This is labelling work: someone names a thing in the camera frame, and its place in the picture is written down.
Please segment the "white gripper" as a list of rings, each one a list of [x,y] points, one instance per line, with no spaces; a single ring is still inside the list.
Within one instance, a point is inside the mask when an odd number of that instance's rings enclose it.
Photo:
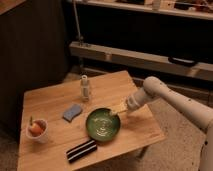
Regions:
[[[136,92],[129,95],[125,102],[112,106],[110,109],[110,115],[118,115],[125,112],[127,109],[129,111],[135,111],[153,99],[154,96],[152,94],[148,93],[144,88],[140,88]]]

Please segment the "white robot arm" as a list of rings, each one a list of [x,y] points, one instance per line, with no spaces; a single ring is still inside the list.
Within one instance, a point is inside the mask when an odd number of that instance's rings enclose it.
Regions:
[[[113,106],[110,114],[132,113],[157,98],[164,99],[205,133],[198,171],[213,171],[213,108],[173,91],[157,77],[147,77],[143,86]]]

